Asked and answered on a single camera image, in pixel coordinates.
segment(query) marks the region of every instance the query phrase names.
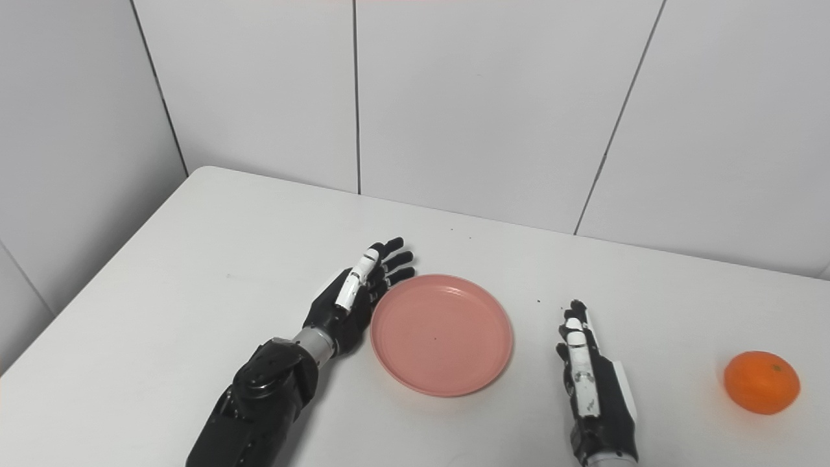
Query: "tile grout line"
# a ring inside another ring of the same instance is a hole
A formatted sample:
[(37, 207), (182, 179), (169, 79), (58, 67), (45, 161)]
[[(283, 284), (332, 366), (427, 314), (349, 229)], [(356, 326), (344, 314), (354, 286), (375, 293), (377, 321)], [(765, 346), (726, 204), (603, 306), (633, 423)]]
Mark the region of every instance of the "tile grout line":
[(628, 86), (628, 91), (626, 92), (625, 99), (622, 100), (622, 107), (620, 107), (620, 113), (617, 115), (617, 121), (614, 122), (614, 127), (611, 130), (611, 137), (608, 138), (608, 144), (605, 146), (605, 152), (603, 152), (603, 158), (599, 161), (599, 167), (597, 167), (597, 173), (593, 177), (593, 183), (591, 183), (591, 189), (588, 191), (588, 197), (585, 199), (585, 204), (582, 206), (582, 212), (579, 214), (579, 220), (576, 223), (576, 228), (574, 229), (574, 235), (579, 233), (579, 227), (582, 225), (582, 219), (585, 217), (585, 211), (588, 209), (588, 203), (591, 201), (591, 196), (593, 195), (593, 189), (597, 187), (597, 182), (599, 181), (599, 176), (603, 172), (603, 168), (605, 167), (605, 161), (608, 159), (608, 152), (611, 150), (611, 144), (614, 142), (614, 136), (617, 135), (617, 128), (620, 126), (620, 121), (623, 119), (623, 112), (625, 112), (625, 108), (628, 105), (628, 99), (631, 97), (631, 93), (634, 89), (634, 83), (637, 82), (637, 77), (640, 75), (640, 69), (642, 68), (643, 62), (646, 60), (646, 54), (648, 53), (648, 48), (652, 44), (652, 39), (654, 38), (654, 32), (657, 30), (657, 24), (660, 22), (660, 17), (663, 15), (663, 8), (666, 7), (666, 1), (663, 0), (660, 4), (660, 9), (657, 11), (657, 17), (654, 18), (654, 24), (652, 25), (652, 30), (648, 33), (648, 39), (646, 40), (646, 46), (642, 49), (642, 55), (640, 56), (640, 62), (637, 64), (637, 69), (634, 70), (634, 76), (631, 79), (631, 84)]
[(363, 193), (360, 173), (360, 92), (358, 87), (358, 7), (352, 0), (352, 50), (354, 54), (354, 147), (358, 164), (358, 194)]
[(167, 101), (164, 99), (164, 93), (161, 90), (159, 74), (156, 72), (155, 63), (153, 63), (153, 57), (150, 56), (150, 48), (147, 45), (147, 37), (144, 35), (144, 27), (141, 26), (141, 21), (139, 20), (139, 11), (135, 8), (135, 0), (129, 0), (129, 5), (133, 8), (133, 16), (135, 17), (135, 24), (139, 27), (141, 42), (144, 44), (144, 52), (147, 54), (147, 61), (149, 61), (150, 69), (153, 70), (153, 79), (155, 79), (156, 82), (156, 89), (159, 90), (159, 97), (161, 97), (161, 105), (164, 108), (164, 116), (167, 117), (167, 124), (170, 126), (170, 133), (173, 134), (173, 143), (175, 143), (176, 145), (178, 159), (182, 163), (182, 169), (184, 169), (184, 176), (189, 177), (190, 171), (188, 171), (188, 165), (184, 162), (184, 154), (182, 154), (182, 146), (178, 143), (176, 129), (173, 128), (173, 119), (170, 118), (170, 110), (167, 108)]
[(816, 274), (816, 279), (821, 279), (822, 275), (824, 273), (826, 273), (827, 271), (830, 271), (830, 263), (825, 264), (824, 269), (822, 269), (821, 271), (818, 272), (818, 274)]
[(55, 313), (55, 311), (51, 309), (51, 307), (49, 306), (49, 303), (46, 303), (46, 299), (43, 298), (43, 296), (41, 295), (41, 291), (37, 290), (37, 287), (35, 287), (35, 284), (29, 278), (29, 275), (26, 274), (26, 271), (23, 270), (23, 267), (21, 267), (20, 263), (17, 262), (17, 259), (14, 258), (14, 255), (12, 255), (12, 252), (8, 249), (6, 244), (2, 242), (2, 240), (0, 240), (0, 250), (6, 252), (6, 255), (9, 257), (9, 259), (12, 260), (12, 264), (14, 264), (14, 267), (17, 268), (17, 271), (19, 271), (20, 275), (23, 276), (23, 280), (25, 280), (26, 283), (29, 284), (29, 287), (32, 288), (32, 291), (35, 293), (35, 295), (37, 295), (37, 298), (40, 299), (41, 304), (43, 305), (43, 307), (53, 317), (57, 317), (57, 313)]

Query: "white table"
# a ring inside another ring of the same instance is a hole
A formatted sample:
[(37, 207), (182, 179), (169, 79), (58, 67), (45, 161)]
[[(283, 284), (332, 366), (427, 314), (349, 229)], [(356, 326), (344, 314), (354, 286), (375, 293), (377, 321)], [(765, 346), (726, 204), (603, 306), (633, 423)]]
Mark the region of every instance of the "white table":
[[(574, 465), (554, 352), (574, 297), (626, 365), (641, 465), (821, 463), (830, 283), (204, 168), (2, 378), (0, 465), (183, 465), (256, 346), (293, 336), (336, 268), (396, 235), (420, 273), (501, 302), (511, 363), (485, 390), (439, 399), (399, 385), (367, 343), (325, 368), (279, 465)], [(740, 409), (720, 385), (750, 349), (801, 376), (779, 415)]]

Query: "orange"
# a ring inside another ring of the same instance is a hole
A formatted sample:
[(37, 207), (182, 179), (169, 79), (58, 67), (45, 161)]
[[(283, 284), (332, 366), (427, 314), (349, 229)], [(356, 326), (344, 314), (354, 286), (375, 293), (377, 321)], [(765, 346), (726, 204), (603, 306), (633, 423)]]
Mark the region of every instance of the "orange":
[(724, 386), (736, 404), (764, 415), (786, 409), (801, 391), (789, 363), (766, 351), (746, 351), (733, 358), (724, 370)]

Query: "pink plate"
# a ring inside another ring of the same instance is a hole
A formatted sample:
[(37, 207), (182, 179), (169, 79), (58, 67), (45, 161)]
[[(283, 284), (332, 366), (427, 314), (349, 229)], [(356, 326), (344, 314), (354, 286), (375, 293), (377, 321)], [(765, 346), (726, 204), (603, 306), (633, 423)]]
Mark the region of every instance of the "pink plate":
[(394, 378), (430, 396), (463, 396), (495, 380), (513, 349), (501, 305), (470, 281), (429, 274), (395, 286), (375, 309), (372, 347)]

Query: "robotic arm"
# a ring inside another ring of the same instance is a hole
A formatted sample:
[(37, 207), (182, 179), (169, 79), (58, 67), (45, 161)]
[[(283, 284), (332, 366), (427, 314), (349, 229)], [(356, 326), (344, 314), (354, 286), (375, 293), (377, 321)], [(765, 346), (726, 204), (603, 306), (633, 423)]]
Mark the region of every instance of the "robotic arm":
[(291, 424), (317, 389), (319, 369), (360, 343), (372, 311), (396, 283), (415, 275), (411, 252), (383, 260), (402, 238), (375, 243), (311, 303), (296, 337), (259, 346), (219, 397), (187, 467), (271, 467)]
[(588, 310), (571, 302), (559, 327), (556, 351), (565, 364), (564, 383), (575, 425), (574, 455), (583, 467), (636, 467), (637, 409), (623, 365), (599, 353)]

